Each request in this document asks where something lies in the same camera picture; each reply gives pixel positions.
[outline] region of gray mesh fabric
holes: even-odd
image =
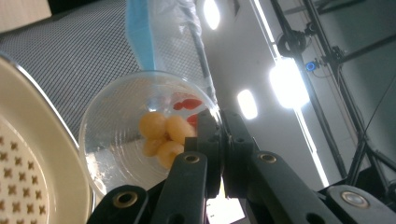
[[[90,100],[139,70],[124,36],[124,11],[125,1],[100,1],[0,36],[0,50],[35,79],[76,139]]]

